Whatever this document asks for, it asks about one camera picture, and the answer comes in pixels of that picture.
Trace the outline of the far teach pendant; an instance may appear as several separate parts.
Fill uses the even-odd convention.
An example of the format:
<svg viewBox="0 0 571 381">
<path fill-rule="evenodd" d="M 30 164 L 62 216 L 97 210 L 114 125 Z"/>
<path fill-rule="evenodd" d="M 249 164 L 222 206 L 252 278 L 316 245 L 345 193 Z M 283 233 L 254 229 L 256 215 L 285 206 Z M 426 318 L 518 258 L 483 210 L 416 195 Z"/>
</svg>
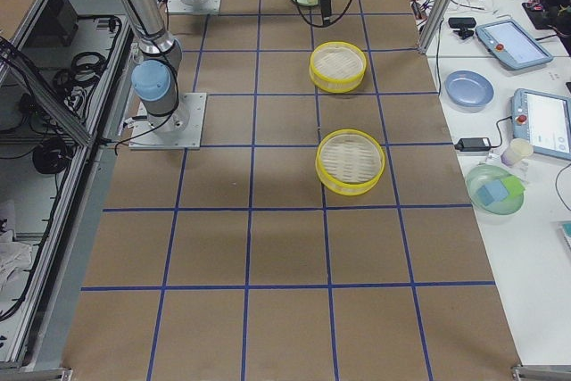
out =
<svg viewBox="0 0 571 381">
<path fill-rule="evenodd" d="M 487 51 L 511 70 L 547 64 L 553 56 L 514 20 L 496 21 L 475 27 Z"/>
</svg>

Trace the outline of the near teach pendant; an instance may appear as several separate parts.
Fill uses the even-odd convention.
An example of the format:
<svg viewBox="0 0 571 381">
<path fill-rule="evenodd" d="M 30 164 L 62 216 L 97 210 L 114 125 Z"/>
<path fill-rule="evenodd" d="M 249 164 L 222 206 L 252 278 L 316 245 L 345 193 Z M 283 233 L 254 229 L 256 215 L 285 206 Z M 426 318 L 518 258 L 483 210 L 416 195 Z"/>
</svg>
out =
<svg viewBox="0 0 571 381">
<path fill-rule="evenodd" d="M 539 154 L 570 160 L 570 98 L 519 88 L 511 98 L 513 136 Z"/>
</svg>

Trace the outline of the blue foam block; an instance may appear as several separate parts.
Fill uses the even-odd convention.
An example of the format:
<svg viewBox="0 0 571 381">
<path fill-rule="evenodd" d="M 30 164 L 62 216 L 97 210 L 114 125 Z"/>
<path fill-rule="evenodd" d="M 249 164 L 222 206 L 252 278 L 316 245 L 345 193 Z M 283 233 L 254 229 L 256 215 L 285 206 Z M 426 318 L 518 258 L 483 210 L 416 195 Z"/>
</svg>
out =
<svg viewBox="0 0 571 381">
<path fill-rule="evenodd" d="M 487 182 L 476 190 L 476 200 L 483 206 L 499 203 L 506 199 L 506 189 L 499 179 Z"/>
</svg>

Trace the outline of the blue plate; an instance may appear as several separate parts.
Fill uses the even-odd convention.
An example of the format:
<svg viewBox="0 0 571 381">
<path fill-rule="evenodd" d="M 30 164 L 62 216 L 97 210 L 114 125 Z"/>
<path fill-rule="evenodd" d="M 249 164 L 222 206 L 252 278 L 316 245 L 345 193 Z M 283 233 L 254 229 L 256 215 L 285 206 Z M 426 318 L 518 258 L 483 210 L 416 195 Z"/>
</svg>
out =
<svg viewBox="0 0 571 381">
<path fill-rule="evenodd" d="M 480 112 L 494 98 L 491 82 L 471 70 L 457 70 L 444 82 L 451 103 L 464 112 Z"/>
</svg>

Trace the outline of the green glass bowl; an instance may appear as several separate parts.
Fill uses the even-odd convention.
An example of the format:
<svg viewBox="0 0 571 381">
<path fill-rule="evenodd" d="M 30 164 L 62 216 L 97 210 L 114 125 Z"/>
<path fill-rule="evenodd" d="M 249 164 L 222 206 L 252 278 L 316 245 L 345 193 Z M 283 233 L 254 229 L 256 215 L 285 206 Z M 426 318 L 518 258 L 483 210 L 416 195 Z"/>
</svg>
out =
<svg viewBox="0 0 571 381">
<path fill-rule="evenodd" d="M 465 182 L 470 200 L 484 211 L 510 215 L 523 206 L 523 182 L 503 168 L 488 164 L 478 165 L 467 174 Z"/>
</svg>

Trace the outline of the white crumpled cloth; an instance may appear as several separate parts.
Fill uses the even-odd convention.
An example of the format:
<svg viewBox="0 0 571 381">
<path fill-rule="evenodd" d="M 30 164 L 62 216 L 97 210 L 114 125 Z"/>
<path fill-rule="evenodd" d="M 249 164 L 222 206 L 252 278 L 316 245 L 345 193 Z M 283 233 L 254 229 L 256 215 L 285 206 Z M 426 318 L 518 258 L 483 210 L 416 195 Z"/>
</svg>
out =
<svg viewBox="0 0 571 381">
<path fill-rule="evenodd" d="M 13 200 L 1 202 L 1 288 L 17 272 L 32 265 L 32 246 L 16 240 L 16 212 Z"/>
</svg>

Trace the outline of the green foam block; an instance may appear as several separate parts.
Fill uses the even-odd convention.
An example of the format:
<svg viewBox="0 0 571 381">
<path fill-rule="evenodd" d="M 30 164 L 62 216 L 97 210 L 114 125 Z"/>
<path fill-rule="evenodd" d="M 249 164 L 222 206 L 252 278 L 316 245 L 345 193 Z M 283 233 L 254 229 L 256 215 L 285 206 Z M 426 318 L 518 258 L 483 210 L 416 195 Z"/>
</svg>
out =
<svg viewBox="0 0 571 381">
<path fill-rule="evenodd" d="M 507 198 L 516 198 L 525 192 L 525 187 L 517 176 L 509 175 L 502 178 L 501 183 L 506 189 Z"/>
</svg>

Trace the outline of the black power adapter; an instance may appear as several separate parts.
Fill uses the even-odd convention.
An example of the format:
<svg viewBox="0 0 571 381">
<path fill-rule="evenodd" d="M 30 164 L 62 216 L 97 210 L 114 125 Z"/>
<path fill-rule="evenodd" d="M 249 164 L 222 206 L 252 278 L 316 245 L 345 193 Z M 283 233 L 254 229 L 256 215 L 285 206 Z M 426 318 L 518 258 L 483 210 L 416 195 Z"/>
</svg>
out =
<svg viewBox="0 0 571 381">
<path fill-rule="evenodd" d="M 487 137 L 463 137 L 454 148 L 460 152 L 488 152 L 492 145 Z"/>
</svg>

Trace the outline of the black webcam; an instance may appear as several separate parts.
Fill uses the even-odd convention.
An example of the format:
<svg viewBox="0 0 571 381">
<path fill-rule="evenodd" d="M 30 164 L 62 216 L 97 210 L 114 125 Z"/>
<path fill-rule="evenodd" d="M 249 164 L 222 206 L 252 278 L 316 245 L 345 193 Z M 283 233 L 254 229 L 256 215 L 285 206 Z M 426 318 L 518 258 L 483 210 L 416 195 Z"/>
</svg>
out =
<svg viewBox="0 0 571 381">
<path fill-rule="evenodd" d="M 462 40 L 474 36 L 476 20 L 473 17 L 450 17 L 448 24 L 453 32 Z"/>
</svg>

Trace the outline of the paper cup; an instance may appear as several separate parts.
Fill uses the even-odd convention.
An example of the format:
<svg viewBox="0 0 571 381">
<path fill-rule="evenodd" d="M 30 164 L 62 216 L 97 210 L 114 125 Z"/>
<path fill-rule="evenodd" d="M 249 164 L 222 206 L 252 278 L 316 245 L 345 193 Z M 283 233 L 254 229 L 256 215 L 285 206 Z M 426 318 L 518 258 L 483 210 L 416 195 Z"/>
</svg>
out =
<svg viewBox="0 0 571 381">
<path fill-rule="evenodd" d="M 534 147 L 523 138 L 514 138 L 501 154 L 501 162 L 506 166 L 514 166 L 534 153 Z"/>
</svg>

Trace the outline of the yellow steamer basket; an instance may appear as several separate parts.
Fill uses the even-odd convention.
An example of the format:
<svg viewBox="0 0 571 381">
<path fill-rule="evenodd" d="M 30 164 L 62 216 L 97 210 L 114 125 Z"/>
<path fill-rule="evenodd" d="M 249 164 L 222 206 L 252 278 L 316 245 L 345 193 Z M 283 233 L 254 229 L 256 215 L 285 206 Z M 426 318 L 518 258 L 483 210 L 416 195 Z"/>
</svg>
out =
<svg viewBox="0 0 571 381">
<path fill-rule="evenodd" d="M 319 143 L 315 170 L 321 184 L 344 196 L 364 195 L 376 186 L 385 170 L 385 152 L 369 134 L 344 128 Z"/>
<path fill-rule="evenodd" d="M 311 81 L 329 93 L 344 94 L 356 89 L 366 69 L 365 54 L 357 46 L 343 41 L 323 43 L 310 56 Z"/>
</svg>

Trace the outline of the teach pendant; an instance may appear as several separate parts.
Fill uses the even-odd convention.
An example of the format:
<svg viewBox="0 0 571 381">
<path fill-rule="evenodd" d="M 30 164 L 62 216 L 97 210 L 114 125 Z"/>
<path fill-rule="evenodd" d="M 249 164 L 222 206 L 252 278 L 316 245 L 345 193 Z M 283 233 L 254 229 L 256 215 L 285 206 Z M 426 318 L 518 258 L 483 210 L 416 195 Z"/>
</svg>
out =
<svg viewBox="0 0 571 381">
<path fill-rule="evenodd" d="M 547 64 L 553 56 L 514 20 L 496 21 L 475 27 L 487 51 L 511 70 Z"/>
<path fill-rule="evenodd" d="M 513 136 L 539 154 L 570 160 L 570 98 L 519 88 L 511 98 Z"/>
</svg>

